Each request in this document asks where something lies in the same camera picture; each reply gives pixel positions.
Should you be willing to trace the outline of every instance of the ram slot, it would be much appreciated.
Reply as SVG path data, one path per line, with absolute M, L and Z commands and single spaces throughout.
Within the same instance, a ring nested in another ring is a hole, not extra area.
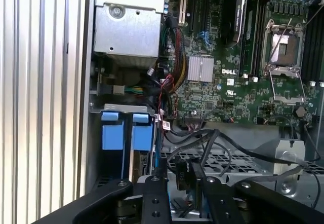
M 266 21 L 266 6 L 269 0 L 258 0 L 257 5 L 257 17 L 256 17 L 256 30 L 254 36 L 254 47 L 253 47 L 253 57 L 252 57 L 252 71 L 253 76 L 259 76 L 260 65 L 261 65 L 261 55 L 262 55 L 262 45 L 264 40 L 264 30 Z

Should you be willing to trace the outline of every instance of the sticker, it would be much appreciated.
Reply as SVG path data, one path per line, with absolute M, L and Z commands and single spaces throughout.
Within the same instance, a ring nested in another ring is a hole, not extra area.
M 164 130 L 169 130 L 169 131 L 171 130 L 171 125 L 167 121 L 162 122 L 162 127 L 163 127 Z
M 234 79 L 227 79 L 227 83 L 228 86 L 233 86 L 234 85 Z
M 249 19 L 248 19 L 247 40 L 250 40 L 250 38 L 251 38 L 251 30 L 252 30 L 252 16 L 253 16 L 253 11 L 251 10 L 251 11 L 249 12 Z

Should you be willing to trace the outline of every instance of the cable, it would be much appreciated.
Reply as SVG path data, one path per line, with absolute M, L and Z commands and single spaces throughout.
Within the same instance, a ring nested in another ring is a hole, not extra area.
M 176 148 L 170 155 L 168 155 L 167 162 L 169 162 L 174 156 L 176 156 L 180 152 L 183 152 L 185 150 L 189 150 L 192 148 L 196 148 L 196 147 L 202 145 L 208 138 L 209 138 L 209 135 L 207 134 L 207 135 L 203 136 L 202 138 L 194 141 L 193 143 L 183 145 L 179 148 Z
M 189 214 L 192 210 L 194 210 L 194 205 L 188 206 L 178 217 L 179 218 L 185 218 L 187 214 Z
M 244 180 L 254 181 L 254 182 L 275 182 L 278 180 L 284 180 L 286 177 L 299 173 L 303 170 L 303 166 L 297 166 L 287 172 L 284 172 L 281 175 L 274 175 L 274 176 L 256 176 L 256 177 L 248 177 Z
M 307 125 L 308 125 L 308 124 L 305 124 L 305 125 L 304 125 L 304 130 L 305 130 L 305 132 L 306 132 L 307 138 L 309 139 L 309 141 L 310 141 L 311 145 L 313 146 L 313 148 L 314 148 L 316 154 L 318 155 L 318 157 L 317 157 L 316 159 L 311 160 L 310 162 L 316 162 L 316 161 L 319 161 L 319 160 L 321 159 L 321 157 L 320 157 L 320 153 L 318 152 L 318 150 L 317 150 L 317 148 L 316 148 L 316 144 L 315 144 L 314 140 L 312 139 L 312 137 L 310 136 L 310 134 L 309 134 L 309 132 L 308 132 Z
M 233 139 L 231 139 L 230 137 L 228 137 L 224 133 L 220 133 L 220 137 L 222 137 L 227 142 L 229 142 L 232 146 L 234 146 L 236 149 L 238 149 L 239 151 L 243 152 L 244 154 L 246 154 L 246 155 L 248 155 L 250 157 L 258 158 L 260 160 L 267 161 L 267 162 L 273 162 L 273 163 L 298 164 L 298 165 L 301 165 L 302 167 L 304 167 L 305 169 L 307 169 L 311 174 L 314 175 L 314 177 L 316 179 L 316 182 L 317 182 L 317 195 L 316 195 L 316 198 L 315 198 L 314 203 L 313 203 L 311 208 L 314 209 L 317 206 L 317 203 L 318 203 L 318 200 L 319 200 L 319 197 L 320 197 L 320 193 L 321 193 L 320 182 L 319 182 L 319 179 L 318 179 L 316 173 L 309 168 L 309 166 L 307 165 L 306 162 L 304 162 L 304 161 L 292 162 L 292 161 L 286 161 L 286 160 L 282 160 L 282 159 L 277 159 L 277 158 L 264 156 L 264 155 L 254 153 L 254 152 L 251 152 L 251 151 L 243 148 L 242 146 L 238 145 Z
M 243 148 L 239 144 L 237 144 L 233 139 L 231 139 L 230 137 L 228 137 L 226 134 L 224 134 L 222 132 L 220 133 L 220 137 L 223 138 L 224 140 L 226 140 L 228 143 L 230 143 L 236 149 L 238 149 L 239 151 L 243 152 L 244 154 L 246 154 L 246 155 L 248 155 L 250 157 L 258 158 L 260 160 L 263 160 L 263 161 L 266 161 L 266 162 L 272 162 L 272 163 L 298 164 L 298 165 L 302 165 L 302 166 L 307 166 L 307 163 L 304 162 L 304 161 L 302 161 L 300 163 L 296 163 L 296 162 L 292 162 L 292 161 L 287 161 L 287 160 L 283 160 L 283 159 L 277 159 L 277 158 L 261 155 L 261 154 L 255 153 L 255 152 L 251 152 L 251 151 Z
M 223 114 L 225 114 L 226 117 L 228 117 L 228 118 L 231 119 L 231 117 L 230 117 L 226 112 L 224 112 L 223 110 L 221 110 L 221 109 L 213 109 L 213 110 L 207 112 L 205 115 L 202 116 L 201 121 L 200 121 L 200 124 L 199 124 L 197 130 L 200 130 L 200 129 L 202 128 L 203 124 L 204 124 L 204 121 L 205 121 L 205 120 L 206 120 L 210 115 L 215 114 L 215 113 L 218 113 L 218 114 L 219 114 L 219 113 L 223 113 Z M 174 131 L 172 127 L 171 127 L 171 131 L 170 131 L 170 133 L 172 133 L 172 134 L 174 134 L 174 135 L 176 135 L 176 136 L 179 136 L 179 137 L 192 136 L 192 134 L 193 134 L 193 133 L 190 132 L 189 130 L 188 130 L 188 131 L 180 131 L 180 132 L 177 132 L 177 131 Z
M 222 177 L 227 172 L 227 170 L 229 169 L 229 167 L 231 166 L 231 163 L 232 163 L 232 154 L 222 144 L 216 143 L 216 142 L 214 142 L 214 144 L 215 145 L 218 145 L 220 148 L 222 148 L 227 153 L 227 155 L 228 155 L 228 163 L 227 163 L 226 167 L 223 169 L 223 171 L 219 174 L 219 177 Z
M 287 117 L 285 117 L 283 115 L 271 116 L 266 121 L 264 121 L 263 124 L 268 123 L 271 119 L 284 119 L 284 120 L 286 120 L 289 123 L 289 126 L 291 128 L 291 137 L 294 137 L 294 126 L 292 125 L 292 122 Z
M 210 152 L 212 150 L 213 144 L 214 144 L 215 140 L 217 139 L 217 137 L 219 135 L 220 135 L 220 131 L 218 129 L 215 129 L 212 137 L 210 137 L 210 139 L 207 142 L 204 153 L 201 156 L 201 160 L 200 160 L 201 167 L 205 166 L 205 163 L 206 163 L 206 161 L 208 159 L 208 156 L 209 156 L 209 154 L 210 154 Z
M 315 200 L 314 200 L 314 203 L 313 203 L 312 206 L 311 206 L 312 209 L 315 209 L 316 206 L 317 206 L 317 203 L 318 203 L 319 197 L 320 197 L 320 193 L 321 193 L 320 182 L 319 182 L 319 179 L 318 179 L 316 173 L 315 173 L 313 170 L 311 170 L 308 166 L 305 167 L 305 169 L 307 169 L 311 174 L 314 175 L 314 177 L 315 177 L 315 179 L 316 179 L 316 182 L 317 182 L 317 195 L 316 195 L 316 198 L 315 198 Z
M 208 134 L 208 133 L 212 133 L 213 130 L 212 129 L 201 129 L 199 131 L 195 131 L 193 133 L 190 133 L 190 135 L 188 135 L 186 138 L 180 140 L 180 141 L 173 141 L 173 140 L 170 140 L 170 138 L 167 136 L 167 133 L 164 132 L 164 136 L 166 137 L 166 139 L 172 143 L 172 144 L 175 144 L 175 145 L 180 145 L 180 144 L 183 144 L 185 142 L 187 142 L 188 140 L 192 139 L 193 137 L 196 137 L 196 136 L 199 136 L 201 134 Z

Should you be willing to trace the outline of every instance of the heatsink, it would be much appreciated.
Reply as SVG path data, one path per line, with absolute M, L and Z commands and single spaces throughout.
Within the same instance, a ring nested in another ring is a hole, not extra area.
M 214 59 L 210 57 L 190 56 L 188 80 L 195 82 L 212 82 Z

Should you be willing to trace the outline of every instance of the metal panel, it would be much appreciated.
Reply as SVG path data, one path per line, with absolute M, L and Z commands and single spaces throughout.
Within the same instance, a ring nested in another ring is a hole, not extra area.
M 0 223 L 76 199 L 86 0 L 0 0 Z

